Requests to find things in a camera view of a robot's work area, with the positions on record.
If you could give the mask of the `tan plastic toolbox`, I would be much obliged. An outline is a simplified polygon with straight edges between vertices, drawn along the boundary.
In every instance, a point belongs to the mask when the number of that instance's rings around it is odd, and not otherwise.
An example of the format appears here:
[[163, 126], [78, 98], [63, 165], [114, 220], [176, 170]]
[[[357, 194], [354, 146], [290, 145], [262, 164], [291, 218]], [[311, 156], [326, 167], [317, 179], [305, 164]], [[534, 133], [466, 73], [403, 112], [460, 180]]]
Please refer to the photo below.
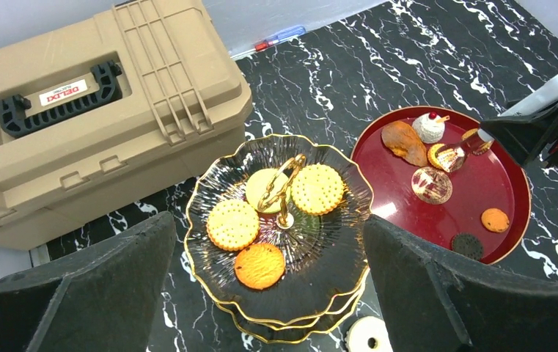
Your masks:
[[33, 249], [202, 174], [251, 111], [200, 1], [127, 1], [0, 48], [0, 247]]

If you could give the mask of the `dark red round tray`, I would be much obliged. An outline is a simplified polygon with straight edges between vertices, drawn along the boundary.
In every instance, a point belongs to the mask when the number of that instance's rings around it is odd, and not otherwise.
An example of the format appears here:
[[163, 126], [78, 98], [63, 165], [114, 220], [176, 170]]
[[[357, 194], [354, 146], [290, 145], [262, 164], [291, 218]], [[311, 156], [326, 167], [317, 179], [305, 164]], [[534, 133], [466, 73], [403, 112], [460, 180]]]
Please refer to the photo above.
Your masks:
[[[432, 111], [449, 116], [442, 143], [455, 143], [479, 125], [472, 117], [451, 109], [412, 106], [379, 117], [361, 133], [351, 158], [373, 189], [371, 211], [447, 249], [455, 235], [471, 233], [482, 242], [482, 263], [496, 263], [521, 242], [529, 225], [531, 192], [526, 173], [502, 147], [493, 144], [482, 155], [470, 156], [460, 170], [449, 175], [452, 183], [449, 199], [430, 199], [431, 186], [426, 187], [425, 194], [416, 193], [413, 183], [424, 181], [426, 175], [437, 175], [439, 170], [423, 172], [397, 157], [383, 145], [381, 130], [394, 121], [410, 124]], [[481, 214], [489, 208], [498, 208], [508, 215], [510, 226], [505, 232], [484, 228]]]

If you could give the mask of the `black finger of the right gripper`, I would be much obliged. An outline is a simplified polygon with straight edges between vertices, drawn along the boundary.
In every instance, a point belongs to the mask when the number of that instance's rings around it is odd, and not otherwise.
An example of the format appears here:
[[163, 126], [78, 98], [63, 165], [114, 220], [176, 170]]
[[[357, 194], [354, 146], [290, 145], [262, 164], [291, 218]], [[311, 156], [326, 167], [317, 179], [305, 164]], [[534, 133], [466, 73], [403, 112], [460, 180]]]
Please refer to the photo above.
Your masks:
[[480, 123], [507, 154], [525, 167], [544, 151], [546, 167], [558, 166], [558, 102], [526, 115], [496, 117]]

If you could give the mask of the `yellow round cracker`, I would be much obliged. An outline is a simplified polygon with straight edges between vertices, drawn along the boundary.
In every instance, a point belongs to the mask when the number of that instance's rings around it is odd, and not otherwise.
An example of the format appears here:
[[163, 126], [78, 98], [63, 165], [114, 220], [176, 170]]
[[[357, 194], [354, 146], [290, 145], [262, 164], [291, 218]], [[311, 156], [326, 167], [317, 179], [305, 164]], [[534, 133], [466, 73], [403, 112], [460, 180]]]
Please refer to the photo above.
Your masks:
[[291, 198], [303, 212], [324, 215], [341, 203], [344, 187], [338, 171], [327, 165], [311, 164], [294, 177]]

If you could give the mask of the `red blue pen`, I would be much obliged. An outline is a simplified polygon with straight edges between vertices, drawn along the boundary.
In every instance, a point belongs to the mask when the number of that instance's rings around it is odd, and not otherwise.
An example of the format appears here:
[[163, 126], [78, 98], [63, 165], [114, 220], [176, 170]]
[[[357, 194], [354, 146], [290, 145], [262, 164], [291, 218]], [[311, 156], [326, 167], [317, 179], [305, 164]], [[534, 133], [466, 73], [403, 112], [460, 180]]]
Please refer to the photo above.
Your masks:
[[239, 54], [234, 54], [231, 59], [234, 61], [244, 58], [245, 56], [250, 56], [255, 53], [272, 48], [280, 43], [285, 43], [287, 41], [293, 40], [306, 33], [306, 29], [303, 26], [293, 26], [288, 29], [284, 29], [276, 34], [258, 42], [251, 49], [241, 52]]

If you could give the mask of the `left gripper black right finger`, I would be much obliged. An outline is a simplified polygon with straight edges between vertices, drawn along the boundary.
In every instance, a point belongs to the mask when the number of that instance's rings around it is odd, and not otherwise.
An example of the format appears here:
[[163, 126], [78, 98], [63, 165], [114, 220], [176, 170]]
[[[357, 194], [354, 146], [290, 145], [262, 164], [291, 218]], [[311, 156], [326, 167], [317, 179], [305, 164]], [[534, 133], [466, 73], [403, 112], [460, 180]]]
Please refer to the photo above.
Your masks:
[[558, 351], [558, 283], [471, 260], [379, 216], [363, 236], [394, 351]]

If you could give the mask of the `white cream cake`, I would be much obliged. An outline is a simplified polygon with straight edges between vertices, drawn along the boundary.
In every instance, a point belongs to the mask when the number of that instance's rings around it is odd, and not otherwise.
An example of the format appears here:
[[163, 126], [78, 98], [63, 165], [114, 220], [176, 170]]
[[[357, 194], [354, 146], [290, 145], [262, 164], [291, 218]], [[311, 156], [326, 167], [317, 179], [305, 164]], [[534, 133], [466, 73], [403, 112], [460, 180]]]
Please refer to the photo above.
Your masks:
[[448, 120], [449, 116], [442, 117], [432, 111], [417, 117], [411, 126], [423, 143], [435, 144], [442, 140]]

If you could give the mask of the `green macaron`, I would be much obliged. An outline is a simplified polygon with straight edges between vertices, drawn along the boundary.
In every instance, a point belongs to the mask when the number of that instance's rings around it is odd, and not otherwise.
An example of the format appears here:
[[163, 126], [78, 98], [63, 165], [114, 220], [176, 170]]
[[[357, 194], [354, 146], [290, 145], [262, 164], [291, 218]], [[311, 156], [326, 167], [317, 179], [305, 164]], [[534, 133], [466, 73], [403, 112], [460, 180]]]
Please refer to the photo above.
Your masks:
[[[279, 200], [271, 204], [265, 210], [260, 210], [258, 207], [258, 203], [266, 192], [270, 180], [273, 179], [277, 171], [278, 169], [261, 169], [252, 174], [247, 180], [245, 189], [246, 201], [260, 213], [277, 213], [281, 210], [281, 204]], [[284, 173], [281, 173], [274, 181], [274, 187], [269, 195], [269, 198], [276, 195], [278, 191], [281, 191], [283, 185], [287, 181], [288, 176]], [[286, 190], [286, 202], [288, 203], [291, 197], [290, 190], [291, 188], [288, 188]]]

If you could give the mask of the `golden croissant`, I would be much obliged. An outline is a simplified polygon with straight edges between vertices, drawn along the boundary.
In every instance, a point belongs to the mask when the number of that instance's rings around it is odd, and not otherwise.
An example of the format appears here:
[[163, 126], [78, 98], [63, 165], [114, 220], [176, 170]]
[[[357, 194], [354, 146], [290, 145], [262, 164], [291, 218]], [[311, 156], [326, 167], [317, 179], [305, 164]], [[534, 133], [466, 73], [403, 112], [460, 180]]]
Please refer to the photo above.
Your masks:
[[406, 122], [394, 121], [381, 130], [383, 144], [411, 165], [428, 165], [427, 149], [416, 131]]

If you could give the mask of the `yellow cracker top edge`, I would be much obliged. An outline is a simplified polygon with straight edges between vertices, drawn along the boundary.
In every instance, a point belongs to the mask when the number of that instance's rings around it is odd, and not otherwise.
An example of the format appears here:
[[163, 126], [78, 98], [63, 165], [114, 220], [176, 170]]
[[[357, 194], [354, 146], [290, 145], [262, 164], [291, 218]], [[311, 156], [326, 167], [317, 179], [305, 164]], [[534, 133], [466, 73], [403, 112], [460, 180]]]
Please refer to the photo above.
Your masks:
[[462, 167], [467, 154], [461, 147], [447, 144], [434, 144], [427, 152], [429, 162], [445, 172], [455, 172]]

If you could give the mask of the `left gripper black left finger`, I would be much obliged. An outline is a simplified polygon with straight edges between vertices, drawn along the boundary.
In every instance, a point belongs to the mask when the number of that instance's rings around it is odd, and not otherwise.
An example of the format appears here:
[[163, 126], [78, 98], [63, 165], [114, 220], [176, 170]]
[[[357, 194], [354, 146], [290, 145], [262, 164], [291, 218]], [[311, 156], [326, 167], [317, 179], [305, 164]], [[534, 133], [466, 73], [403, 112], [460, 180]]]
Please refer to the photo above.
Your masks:
[[162, 212], [0, 279], [0, 351], [144, 351], [175, 241]]

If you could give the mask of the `three tier glass stand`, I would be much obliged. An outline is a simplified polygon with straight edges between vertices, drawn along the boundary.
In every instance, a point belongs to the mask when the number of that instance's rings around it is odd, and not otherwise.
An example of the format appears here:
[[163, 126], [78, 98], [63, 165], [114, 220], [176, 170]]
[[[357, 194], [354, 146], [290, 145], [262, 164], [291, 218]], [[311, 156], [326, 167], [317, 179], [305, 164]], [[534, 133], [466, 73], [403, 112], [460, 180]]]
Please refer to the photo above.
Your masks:
[[[254, 172], [294, 157], [335, 169], [344, 183], [342, 200], [324, 215], [309, 215], [289, 202], [294, 222], [287, 229], [274, 214], [260, 216], [257, 242], [282, 251], [285, 271], [273, 286], [254, 290], [237, 280], [236, 254], [212, 244], [206, 222], [220, 201], [244, 199]], [[198, 179], [186, 208], [184, 249], [193, 276], [239, 330], [266, 343], [297, 344], [334, 330], [356, 308], [369, 271], [363, 228], [371, 207], [370, 184], [337, 148], [305, 136], [271, 134], [244, 142]]]

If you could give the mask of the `orange round cookie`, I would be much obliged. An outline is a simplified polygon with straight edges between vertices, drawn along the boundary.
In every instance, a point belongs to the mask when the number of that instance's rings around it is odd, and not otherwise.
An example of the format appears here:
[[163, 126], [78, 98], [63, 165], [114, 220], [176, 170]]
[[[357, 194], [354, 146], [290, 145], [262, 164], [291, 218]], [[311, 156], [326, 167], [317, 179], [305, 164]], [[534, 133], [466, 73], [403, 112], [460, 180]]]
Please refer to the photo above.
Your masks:
[[235, 258], [235, 275], [239, 282], [254, 290], [264, 290], [277, 283], [285, 271], [282, 251], [270, 243], [256, 243], [243, 249]]

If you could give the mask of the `dark chocolate sandwich cookie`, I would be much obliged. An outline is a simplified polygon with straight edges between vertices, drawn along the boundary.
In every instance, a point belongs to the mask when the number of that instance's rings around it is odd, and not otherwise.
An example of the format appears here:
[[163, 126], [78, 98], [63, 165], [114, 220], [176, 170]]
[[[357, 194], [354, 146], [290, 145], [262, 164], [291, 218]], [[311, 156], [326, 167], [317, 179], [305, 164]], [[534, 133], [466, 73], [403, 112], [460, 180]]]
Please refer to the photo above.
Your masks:
[[468, 232], [458, 233], [453, 237], [451, 250], [476, 261], [480, 261], [484, 254], [480, 239]]

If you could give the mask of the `chocolate chip cookie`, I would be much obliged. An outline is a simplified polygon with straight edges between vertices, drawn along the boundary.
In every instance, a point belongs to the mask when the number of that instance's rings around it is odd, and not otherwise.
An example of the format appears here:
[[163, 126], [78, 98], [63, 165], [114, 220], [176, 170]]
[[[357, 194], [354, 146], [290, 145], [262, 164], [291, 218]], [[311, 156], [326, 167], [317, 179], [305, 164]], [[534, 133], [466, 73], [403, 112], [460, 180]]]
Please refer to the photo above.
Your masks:
[[481, 222], [485, 229], [490, 232], [505, 232], [510, 226], [508, 215], [498, 208], [489, 208], [482, 212]]

